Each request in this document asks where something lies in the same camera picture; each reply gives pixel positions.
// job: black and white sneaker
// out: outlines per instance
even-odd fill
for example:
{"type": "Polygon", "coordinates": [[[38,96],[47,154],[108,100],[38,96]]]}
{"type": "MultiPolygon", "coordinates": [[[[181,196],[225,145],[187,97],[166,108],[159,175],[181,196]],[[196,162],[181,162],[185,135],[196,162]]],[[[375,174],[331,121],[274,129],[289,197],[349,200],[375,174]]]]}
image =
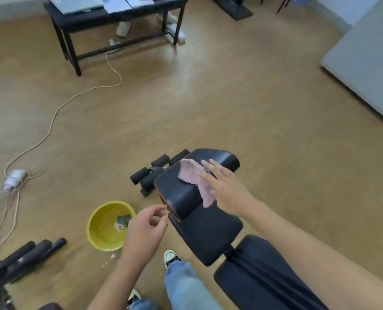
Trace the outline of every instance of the black and white sneaker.
{"type": "Polygon", "coordinates": [[[181,261],[183,262],[183,260],[180,258],[179,255],[177,255],[173,250],[166,250],[166,252],[164,253],[164,265],[166,267],[166,270],[168,268],[168,266],[173,263],[174,261],[181,261]]]}
{"type": "Polygon", "coordinates": [[[127,301],[126,310],[128,310],[135,301],[140,299],[141,299],[140,293],[135,288],[133,288],[133,290],[131,291],[130,297],[128,298],[128,301],[127,301]]]}

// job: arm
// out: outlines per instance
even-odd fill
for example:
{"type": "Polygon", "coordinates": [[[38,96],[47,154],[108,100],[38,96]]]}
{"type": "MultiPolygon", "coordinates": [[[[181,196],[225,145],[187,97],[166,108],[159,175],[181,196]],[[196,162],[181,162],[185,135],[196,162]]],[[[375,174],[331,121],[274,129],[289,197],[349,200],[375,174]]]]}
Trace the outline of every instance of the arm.
{"type": "Polygon", "coordinates": [[[214,188],[217,205],[243,217],[285,258],[329,309],[383,309],[383,281],[256,200],[228,169],[202,161],[217,179],[200,174],[214,188]]]}
{"type": "Polygon", "coordinates": [[[144,267],[155,254],[167,228],[165,205],[140,211],[128,224],[121,258],[87,310],[122,310],[144,267]]]}

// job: towel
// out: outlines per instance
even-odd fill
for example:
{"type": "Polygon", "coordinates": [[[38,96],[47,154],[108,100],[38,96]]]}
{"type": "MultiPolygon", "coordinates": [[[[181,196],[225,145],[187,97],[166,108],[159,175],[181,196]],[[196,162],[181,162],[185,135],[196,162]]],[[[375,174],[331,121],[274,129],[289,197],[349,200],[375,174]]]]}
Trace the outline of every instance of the towel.
{"type": "Polygon", "coordinates": [[[186,183],[196,185],[203,199],[203,207],[208,208],[215,202],[215,196],[210,193],[213,187],[201,178],[198,173],[206,172],[204,166],[201,166],[193,159],[181,159],[180,160],[180,172],[178,172],[178,178],[186,183]]]}

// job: jeans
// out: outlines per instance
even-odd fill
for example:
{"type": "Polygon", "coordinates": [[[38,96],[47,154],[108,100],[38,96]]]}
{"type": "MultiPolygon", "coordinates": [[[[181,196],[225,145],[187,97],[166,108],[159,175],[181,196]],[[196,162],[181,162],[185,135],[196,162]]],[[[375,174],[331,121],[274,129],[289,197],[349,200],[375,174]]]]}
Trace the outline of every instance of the jeans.
{"type": "MultiPolygon", "coordinates": [[[[222,310],[199,280],[190,263],[181,261],[171,263],[164,284],[173,310],[222,310]]],[[[134,302],[130,310],[157,310],[157,308],[150,300],[142,298],[134,302]]]]}

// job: left hand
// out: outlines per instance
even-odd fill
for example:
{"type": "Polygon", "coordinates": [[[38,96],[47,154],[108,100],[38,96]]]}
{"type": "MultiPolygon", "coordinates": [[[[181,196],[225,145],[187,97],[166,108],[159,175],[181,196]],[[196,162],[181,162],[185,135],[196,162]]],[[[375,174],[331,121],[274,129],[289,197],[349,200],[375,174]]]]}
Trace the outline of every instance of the left hand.
{"type": "Polygon", "coordinates": [[[165,205],[152,205],[140,211],[128,224],[122,255],[144,268],[151,260],[167,229],[165,205]]]}

